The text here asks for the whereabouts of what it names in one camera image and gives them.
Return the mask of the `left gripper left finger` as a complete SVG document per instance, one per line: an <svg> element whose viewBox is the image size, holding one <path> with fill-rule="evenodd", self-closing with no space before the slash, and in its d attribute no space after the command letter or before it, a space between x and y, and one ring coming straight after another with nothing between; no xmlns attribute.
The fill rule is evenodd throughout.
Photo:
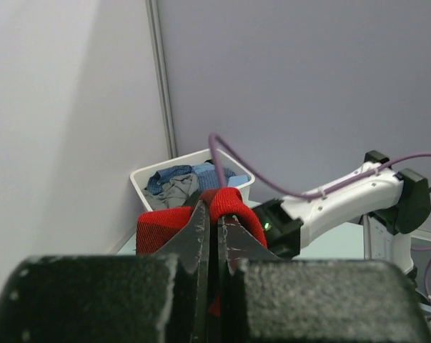
<svg viewBox="0 0 431 343"><path fill-rule="evenodd" d="M154 342L207 340L209 252L209 210L200 201L186 226L152 255L157 266L149 282Z"/></svg>

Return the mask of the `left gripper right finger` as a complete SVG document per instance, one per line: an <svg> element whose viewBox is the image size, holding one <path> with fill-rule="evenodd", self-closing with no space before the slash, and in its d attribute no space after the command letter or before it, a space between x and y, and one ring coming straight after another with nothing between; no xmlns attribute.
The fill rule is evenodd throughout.
<svg viewBox="0 0 431 343"><path fill-rule="evenodd" d="M218 222L223 342L289 342L288 261L264 248L234 215Z"/></svg>

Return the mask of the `red black plaid shirt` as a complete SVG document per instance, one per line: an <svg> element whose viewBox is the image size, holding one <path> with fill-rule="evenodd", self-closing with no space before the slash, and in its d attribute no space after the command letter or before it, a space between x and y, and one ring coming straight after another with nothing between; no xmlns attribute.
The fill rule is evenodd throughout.
<svg viewBox="0 0 431 343"><path fill-rule="evenodd" d="M146 212L137 220L136 252L138 255L157 253L189 222L198 202L203 201L209 210L210 252L207 291L207 315L221 317L218 259L218 222L222 217L234 215L244 228L267 249L265 235L257 215L242 201L235 188L209 190L202 193L192 206Z"/></svg>

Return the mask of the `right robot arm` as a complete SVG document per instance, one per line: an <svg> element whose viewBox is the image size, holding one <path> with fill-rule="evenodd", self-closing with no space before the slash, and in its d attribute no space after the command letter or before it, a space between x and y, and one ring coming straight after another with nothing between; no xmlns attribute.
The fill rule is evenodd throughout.
<svg viewBox="0 0 431 343"><path fill-rule="evenodd" d="M415 279L412 233L430 215L430 186L412 169L391 166L387 156L370 151L361 167L305 198L286 196L254 207L268 249L278 257L297 257L328 231L360 217L364 258L392 263Z"/></svg>

